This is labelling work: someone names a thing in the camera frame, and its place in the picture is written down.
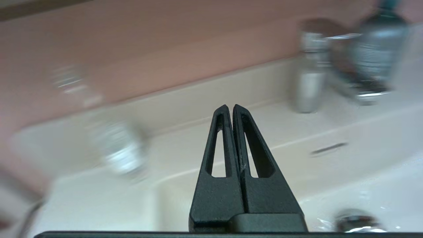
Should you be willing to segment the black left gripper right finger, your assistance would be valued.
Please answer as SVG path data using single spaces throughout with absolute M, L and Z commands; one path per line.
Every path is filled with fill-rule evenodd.
M 255 120 L 239 104 L 233 108 L 233 128 L 246 212 L 302 215 Z

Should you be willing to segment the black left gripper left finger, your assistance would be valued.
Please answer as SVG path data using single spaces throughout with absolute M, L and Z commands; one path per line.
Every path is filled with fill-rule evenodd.
M 223 136 L 225 177 L 212 175 L 219 132 Z M 229 108 L 224 104 L 213 113 L 189 211 L 189 232 L 229 232 L 231 218 L 243 213 L 237 149 Z

